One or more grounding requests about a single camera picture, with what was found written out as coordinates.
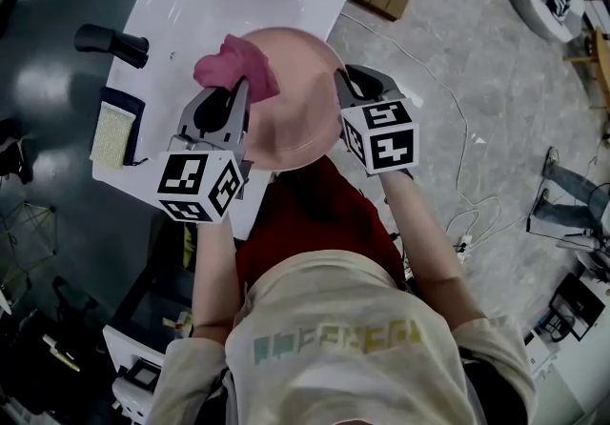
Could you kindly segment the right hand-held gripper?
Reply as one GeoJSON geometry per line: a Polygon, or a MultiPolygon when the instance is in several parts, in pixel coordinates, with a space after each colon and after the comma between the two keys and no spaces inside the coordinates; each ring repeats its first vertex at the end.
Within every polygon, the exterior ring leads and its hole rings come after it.
{"type": "Polygon", "coordinates": [[[346,65],[334,72],[342,140],[370,175],[404,171],[419,161],[418,110],[395,80],[346,65]]]}

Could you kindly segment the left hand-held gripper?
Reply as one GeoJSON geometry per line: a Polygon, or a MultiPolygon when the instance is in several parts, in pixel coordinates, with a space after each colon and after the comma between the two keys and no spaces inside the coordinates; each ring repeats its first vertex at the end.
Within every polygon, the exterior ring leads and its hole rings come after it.
{"type": "Polygon", "coordinates": [[[244,159],[249,82],[204,88],[184,109],[177,135],[160,155],[156,200],[175,221],[219,224],[243,198],[252,166],[244,159]]]}

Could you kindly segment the pink cloth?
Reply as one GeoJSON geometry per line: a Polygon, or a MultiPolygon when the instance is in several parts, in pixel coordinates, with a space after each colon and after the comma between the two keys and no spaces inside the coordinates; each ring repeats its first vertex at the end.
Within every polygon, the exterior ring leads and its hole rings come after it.
{"type": "Polygon", "coordinates": [[[280,94],[268,57],[255,44],[231,34],[218,53],[203,56],[193,68],[193,79],[202,88],[232,90],[242,78],[249,85],[250,104],[280,94]]]}

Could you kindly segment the big pink plate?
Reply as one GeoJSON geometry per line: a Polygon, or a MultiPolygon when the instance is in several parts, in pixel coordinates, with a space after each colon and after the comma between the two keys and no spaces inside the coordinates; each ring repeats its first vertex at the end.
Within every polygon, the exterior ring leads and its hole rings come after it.
{"type": "Polygon", "coordinates": [[[250,107],[245,159],[271,172],[292,171],[325,155],[341,132],[335,73],[345,69],[325,41],[291,28],[267,28],[243,38],[268,58],[279,94],[250,107]]]}

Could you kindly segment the person's right forearm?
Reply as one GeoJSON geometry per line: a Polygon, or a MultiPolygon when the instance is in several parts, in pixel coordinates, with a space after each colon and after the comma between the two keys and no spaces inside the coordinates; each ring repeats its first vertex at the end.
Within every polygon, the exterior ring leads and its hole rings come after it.
{"type": "Polygon", "coordinates": [[[403,172],[379,176],[422,299],[451,329],[482,319],[469,293],[457,254],[427,207],[416,183],[403,172]]]}

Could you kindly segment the person's left forearm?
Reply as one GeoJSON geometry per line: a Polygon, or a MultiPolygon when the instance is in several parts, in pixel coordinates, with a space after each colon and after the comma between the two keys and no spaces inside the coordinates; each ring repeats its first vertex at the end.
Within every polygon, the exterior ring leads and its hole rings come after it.
{"type": "Polygon", "coordinates": [[[241,309],[231,222],[197,226],[193,280],[193,338],[224,345],[241,309]]]}

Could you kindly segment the yellow sponge on black tray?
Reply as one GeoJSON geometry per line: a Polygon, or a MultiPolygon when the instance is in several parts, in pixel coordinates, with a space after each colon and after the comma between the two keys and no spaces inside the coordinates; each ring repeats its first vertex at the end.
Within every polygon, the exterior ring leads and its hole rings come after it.
{"type": "Polygon", "coordinates": [[[130,135],[127,142],[127,148],[123,160],[124,166],[137,166],[142,163],[142,160],[135,161],[135,150],[138,141],[138,134],[141,125],[141,120],[145,110],[145,102],[123,91],[119,91],[109,87],[103,87],[100,90],[100,101],[106,102],[121,111],[125,111],[134,115],[130,135]]]}

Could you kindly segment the yellow green bag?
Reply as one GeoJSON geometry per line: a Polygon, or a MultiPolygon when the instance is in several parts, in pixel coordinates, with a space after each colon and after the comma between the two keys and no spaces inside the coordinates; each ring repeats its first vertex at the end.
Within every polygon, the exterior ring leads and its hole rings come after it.
{"type": "Polygon", "coordinates": [[[185,223],[183,229],[182,266],[188,270],[196,253],[196,230],[194,224],[185,223]]]}

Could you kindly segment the person's red trousers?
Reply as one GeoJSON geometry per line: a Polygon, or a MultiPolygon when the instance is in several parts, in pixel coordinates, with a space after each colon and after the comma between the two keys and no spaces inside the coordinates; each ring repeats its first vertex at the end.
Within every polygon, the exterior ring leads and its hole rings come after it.
{"type": "Polygon", "coordinates": [[[278,176],[236,253],[241,300],[337,299],[406,288],[376,207],[322,157],[278,176]]]}

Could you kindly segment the black faucet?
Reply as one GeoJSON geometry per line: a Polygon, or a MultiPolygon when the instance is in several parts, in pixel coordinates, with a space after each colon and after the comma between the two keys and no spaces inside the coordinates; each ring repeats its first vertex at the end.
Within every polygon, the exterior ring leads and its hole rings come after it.
{"type": "Polygon", "coordinates": [[[81,26],[73,44],[77,51],[107,53],[136,69],[143,69],[149,59],[150,43],[147,38],[94,24],[81,26]]]}

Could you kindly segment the white beanbag seat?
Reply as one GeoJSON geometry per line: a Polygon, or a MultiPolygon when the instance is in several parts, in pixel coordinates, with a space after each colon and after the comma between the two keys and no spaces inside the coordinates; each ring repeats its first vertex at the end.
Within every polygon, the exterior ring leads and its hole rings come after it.
{"type": "Polygon", "coordinates": [[[568,43],[580,35],[584,0],[570,0],[570,6],[562,22],[552,15],[543,0],[510,1],[525,24],[547,41],[568,43]]]}

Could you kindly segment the low wooden coffee table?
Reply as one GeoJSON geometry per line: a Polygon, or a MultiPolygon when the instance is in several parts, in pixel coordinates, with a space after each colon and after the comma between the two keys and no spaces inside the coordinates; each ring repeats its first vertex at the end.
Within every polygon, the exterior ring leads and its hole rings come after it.
{"type": "Polygon", "coordinates": [[[594,80],[597,82],[602,105],[594,109],[604,110],[610,115],[610,34],[604,33],[601,28],[594,28],[587,32],[590,39],[590,52],[580,56],[564,56],[563,61],[568,63],[583,63],[593,68],[594,80]]]}

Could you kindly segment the white appliance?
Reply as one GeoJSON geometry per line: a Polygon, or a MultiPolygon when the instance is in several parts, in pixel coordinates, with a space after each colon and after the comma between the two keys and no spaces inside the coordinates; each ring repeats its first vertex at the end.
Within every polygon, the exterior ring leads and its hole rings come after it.
{"type": "Polygon", "coordinates": [[[112,393],[122,415],[132,425],[144,425],[161,374],[165,351],[190,312],[191,300],[154,283],[132,288],[103,336],[116,379],[112,393]]]}

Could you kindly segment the person's cream shirt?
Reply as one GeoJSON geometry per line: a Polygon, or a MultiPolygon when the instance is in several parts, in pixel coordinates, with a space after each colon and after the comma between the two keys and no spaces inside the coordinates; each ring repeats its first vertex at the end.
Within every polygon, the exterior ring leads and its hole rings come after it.
{"type": "Polygon", "coordinates": [[[530,425],[523,339],[507,317],[451,329],[374,261],[292,256],[250,288],[225,343],[167,348],[147,425],[530,425]]]}

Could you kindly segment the kitchen knife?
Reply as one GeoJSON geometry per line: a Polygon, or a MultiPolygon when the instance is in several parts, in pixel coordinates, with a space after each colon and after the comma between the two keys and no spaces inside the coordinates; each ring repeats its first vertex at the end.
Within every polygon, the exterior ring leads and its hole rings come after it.
{"type": "Polygon", "coordinates": [[[49,351],[55,358],[75,372],[81,372],[81,368],[77,365],[74,359],[67,352],[62,352],[57,348],[57,341],[55,339],[48,334],[43,334],[42,339],[49,346],[49,351]]]}

